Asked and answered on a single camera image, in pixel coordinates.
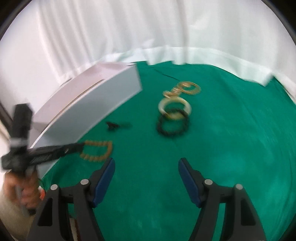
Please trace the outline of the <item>person's left hand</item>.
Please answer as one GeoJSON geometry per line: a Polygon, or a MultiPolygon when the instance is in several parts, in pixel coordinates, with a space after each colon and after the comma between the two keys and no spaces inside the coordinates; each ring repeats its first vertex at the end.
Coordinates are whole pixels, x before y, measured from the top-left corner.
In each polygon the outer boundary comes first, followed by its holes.
{"type": "Polygon", "coordinates": [[[23,205],[26,209],[36,209],[41,202],[37,171],[26,177],[20,177],[13,172],[5,173],[3,193],[17,206],[23,205]]]}

